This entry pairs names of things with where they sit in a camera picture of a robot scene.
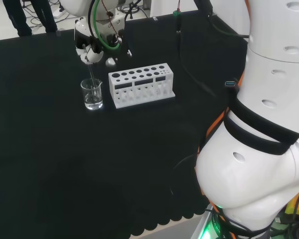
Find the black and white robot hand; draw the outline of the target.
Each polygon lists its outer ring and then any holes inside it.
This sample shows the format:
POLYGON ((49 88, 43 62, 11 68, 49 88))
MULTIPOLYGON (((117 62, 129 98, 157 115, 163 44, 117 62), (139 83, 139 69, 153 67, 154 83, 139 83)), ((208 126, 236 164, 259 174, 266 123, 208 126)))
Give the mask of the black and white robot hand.
POLYGON ((128 51, 124 39, 125 21, 123 15, 116 15, 111 20, 88 21, 81 17, 75 21, 74 41, 76 52, 86 65, 99 63, 103 57, 113 58, 115 64, 122 51, 128 51))

